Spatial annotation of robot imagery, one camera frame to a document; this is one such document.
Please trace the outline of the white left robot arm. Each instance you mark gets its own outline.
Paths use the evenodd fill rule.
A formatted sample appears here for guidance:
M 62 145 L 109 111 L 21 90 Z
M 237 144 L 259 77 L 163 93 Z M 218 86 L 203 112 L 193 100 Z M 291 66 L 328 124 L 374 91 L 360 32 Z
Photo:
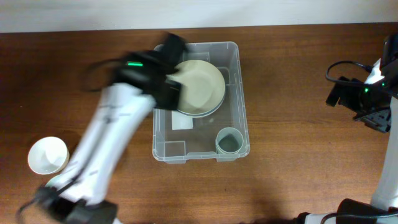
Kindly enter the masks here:
M 177 73 L 183 51 L 146 50 L 114 64 L 96 111 L 65 171 L 39 187 L 32 203 L 59 223 L 119 223 L 118 205 L 105 199 L 123 151 L 155 108 L 176 110 L 182 92 Z

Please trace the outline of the blue bowl plate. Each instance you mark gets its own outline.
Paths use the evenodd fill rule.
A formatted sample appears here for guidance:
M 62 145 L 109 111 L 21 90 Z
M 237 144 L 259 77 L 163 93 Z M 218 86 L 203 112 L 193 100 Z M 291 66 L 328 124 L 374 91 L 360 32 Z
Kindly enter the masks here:
M 178 109 L 177 111 L 192 118 L 204 118 L 205 116 L 209 116 L 219 109 L 223 104 L 224 99 L 225 94 L 222 96 L 212 96 L 208 101 L 205 102 L 205 104 L 201 105 L 200 107 L 188 106 L 182 110 Z

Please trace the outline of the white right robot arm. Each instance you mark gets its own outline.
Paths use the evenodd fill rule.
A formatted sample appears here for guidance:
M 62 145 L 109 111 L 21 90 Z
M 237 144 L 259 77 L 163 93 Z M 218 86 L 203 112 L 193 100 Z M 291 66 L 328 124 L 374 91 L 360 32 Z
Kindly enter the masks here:
M 397 56 L 384 55 L 374 65 L 361 65 L 369 73 L 365 82 L 340 77 L 326 103 L 354 111 L 354 120 L 389 133 L 381 178 L 370 203 L 344 199 L 337 211 L 301 213 L 294 223 L 397 223 Z

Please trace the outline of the white bowl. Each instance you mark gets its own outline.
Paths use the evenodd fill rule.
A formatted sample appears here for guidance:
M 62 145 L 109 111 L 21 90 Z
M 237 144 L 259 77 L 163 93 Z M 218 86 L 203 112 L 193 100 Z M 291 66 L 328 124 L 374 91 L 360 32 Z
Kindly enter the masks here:
M 69 157 L 65 142 L 58 137 L 49 136 L 32 145 L 27 162 L 36 174 L 49 175 L 60 172 L 68 164 Z

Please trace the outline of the light green bowl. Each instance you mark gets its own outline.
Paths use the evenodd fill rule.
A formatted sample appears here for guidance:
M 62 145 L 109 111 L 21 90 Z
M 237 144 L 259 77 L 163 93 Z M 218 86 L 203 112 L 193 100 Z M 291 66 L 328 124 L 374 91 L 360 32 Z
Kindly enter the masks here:
M 46 184 L 46 187 L 55 187 L 57 188 L 61 183 L 62 183 L 62 177 L 63 175 L 56 175 L 55 177 L 52 177 Z

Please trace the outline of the grey cup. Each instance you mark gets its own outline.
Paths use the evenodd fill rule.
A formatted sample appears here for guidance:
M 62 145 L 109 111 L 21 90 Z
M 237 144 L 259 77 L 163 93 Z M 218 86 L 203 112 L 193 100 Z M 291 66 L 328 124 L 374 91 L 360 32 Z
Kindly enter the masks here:
M 232 127 L 221 129 L 215 140 L 216 151 L 219 154 L 236 154 L 243 148 L 243 144 L 242 133 Z

